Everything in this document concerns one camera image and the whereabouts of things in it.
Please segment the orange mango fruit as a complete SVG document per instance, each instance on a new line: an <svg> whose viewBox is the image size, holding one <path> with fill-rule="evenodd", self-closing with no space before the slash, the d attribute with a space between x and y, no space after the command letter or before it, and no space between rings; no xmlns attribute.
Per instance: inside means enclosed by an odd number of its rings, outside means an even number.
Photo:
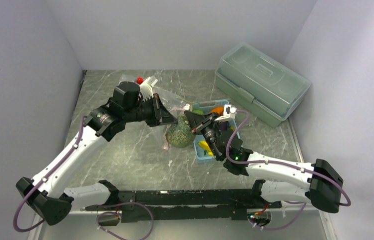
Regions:
<svg viewBox="0 0 374 240"><path fill-rule="evenodd" d="M215 107L215 108L213 108L209 111L209 113L216 113L219 116L221 116L223 114L223 112L224 112L224 107L223 106L217 106L217 107Z"/></svg>

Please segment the clear zip top bag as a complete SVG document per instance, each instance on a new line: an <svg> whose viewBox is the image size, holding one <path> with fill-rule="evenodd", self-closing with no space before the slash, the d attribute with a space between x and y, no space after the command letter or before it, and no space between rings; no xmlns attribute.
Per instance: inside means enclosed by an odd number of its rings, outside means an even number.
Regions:
<svg viewBox="0 0 374 240"><path fill-rule="evenodd" d="M159 97L164 105L164 107L175 117L178 117L185 110L190 110L191 104L184 100L179 95L158 87L156 84L158 79L154 76L150 76L144 80L146 84L151 87L153 93L159 94ZM166 140L166 133L170 125L162 125L153 127L151 132L153 133L158 145L164 149L169 150L169 143Z"/></svg>

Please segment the netted green melon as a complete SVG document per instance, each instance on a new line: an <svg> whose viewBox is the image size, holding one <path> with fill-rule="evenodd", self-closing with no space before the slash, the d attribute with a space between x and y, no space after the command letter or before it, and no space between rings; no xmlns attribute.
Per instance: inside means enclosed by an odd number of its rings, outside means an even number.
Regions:
<svg viewBox="0 0 374 240"><path fill-rule="evenodd" d="M185 148L191 145L195 139L185 115L178 117L177 123L169 127L165 137L167 142L175 148Z"/></svg>

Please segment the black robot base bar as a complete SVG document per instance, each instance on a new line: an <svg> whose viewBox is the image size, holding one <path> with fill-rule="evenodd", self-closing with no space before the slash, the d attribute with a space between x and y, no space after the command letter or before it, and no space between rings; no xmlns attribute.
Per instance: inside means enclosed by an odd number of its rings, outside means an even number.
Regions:
<svg viewBox="0 0 374 240"><path fill-rule="evenodd" d="M155 220L231 219L244 221L254 210L279 209L280 201L265 203L251 189L121 190L117 200L87 206L86 211L119 210L123 223Z"/></svg>

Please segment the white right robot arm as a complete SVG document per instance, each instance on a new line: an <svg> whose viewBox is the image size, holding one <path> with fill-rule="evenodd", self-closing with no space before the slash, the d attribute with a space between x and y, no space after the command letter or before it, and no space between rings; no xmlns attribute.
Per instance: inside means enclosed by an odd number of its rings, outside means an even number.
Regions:
<svg viewBox="0 0 374 240"><path fill-rule="evenodd" d="M249 120L249 112L235 130L219 129L219 123L235 119L237 113L239 109L232 105L226 105L221 115L184 112L191 133L204 137L214 158L222 161L228 172L257 179L250 194L252 205L261 208L278 201L310 203L332 214L338 213L340 207L351 205L343 189L343 179L326 160L292 162L244 148L237 132Z"/></svg>

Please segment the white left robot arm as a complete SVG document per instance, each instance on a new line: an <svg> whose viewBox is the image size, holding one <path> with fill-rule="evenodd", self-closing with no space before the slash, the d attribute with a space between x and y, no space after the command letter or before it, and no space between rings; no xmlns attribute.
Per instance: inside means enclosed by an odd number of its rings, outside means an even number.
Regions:
<svg viewBox="0 0 374 240"><path fill-rule="evenodd" d="M90 206L114 209L120 202L119 191L110 182L101 180L76 188L69 188L68 184L95 152L132 122L157 127L175 124L177 118L149 84L121 82L107 103L82 118L78 134L47 167L16 183L22 202L50 226L62 221L72 210Z"/></svg>

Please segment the green custard apple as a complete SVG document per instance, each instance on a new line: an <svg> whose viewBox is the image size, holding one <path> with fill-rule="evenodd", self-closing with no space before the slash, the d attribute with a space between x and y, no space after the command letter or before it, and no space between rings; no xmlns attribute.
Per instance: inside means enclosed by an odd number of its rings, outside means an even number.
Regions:
<svg viewBox="0 0 374 240"><path fill-rule="evenodd" d="M195 110L193 110L193 112L196 113L196 114L199 114L199 115L203 115L204 114L204 112L201 111L201 110L199 110L199 109L195 109Z"/></svg>

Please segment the purple eggplant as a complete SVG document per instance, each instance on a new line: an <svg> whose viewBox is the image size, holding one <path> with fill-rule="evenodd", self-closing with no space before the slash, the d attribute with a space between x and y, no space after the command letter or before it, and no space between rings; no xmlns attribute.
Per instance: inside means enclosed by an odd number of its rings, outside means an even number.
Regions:
<svg viewBox="0 0 374 240"><path fill-rule="evenodd" d="M221 131L226 131L229 128L229 122L228 121L222 121L218 123L218 128Z"/></svg>

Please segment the light blue plastic basket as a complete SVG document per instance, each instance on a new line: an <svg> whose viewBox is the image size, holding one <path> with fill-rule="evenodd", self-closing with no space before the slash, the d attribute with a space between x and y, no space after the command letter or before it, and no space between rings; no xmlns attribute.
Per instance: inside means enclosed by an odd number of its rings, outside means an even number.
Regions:
<svg viewBox="0 0 374 240"><path fill-rule="evenodd" d="M229 101L226 99L220 99L220 100L213 100L213 101L207 101L207 102L196 102L193 104L192 109L193 110L201 110L204 112L204 115L210 114L209 111L215 107L222 106L224 105L230 105ZM237 128L237 124L235 120L230 120L229 122L229 127ZM197 161L199 163L205 163L205 162L212 162L215 161L216 159L213 156L209 156L208 152L204 151L202 148L198 146L199 141L204 141L203 136L200 133L192 133L196 137L193 142L193 146L195 149L195 154Z"/></svg>

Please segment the green storage box, clear lid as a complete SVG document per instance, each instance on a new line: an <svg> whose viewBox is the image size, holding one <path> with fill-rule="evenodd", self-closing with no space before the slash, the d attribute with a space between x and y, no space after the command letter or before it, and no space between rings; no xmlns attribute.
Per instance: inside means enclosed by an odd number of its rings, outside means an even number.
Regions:
<svg viewBox="0 0 374 240"><path fill-rule="evenodd" d="M302 102L311 82L247 43L220 59L216 86L231 99L276 128Z"/></svg>

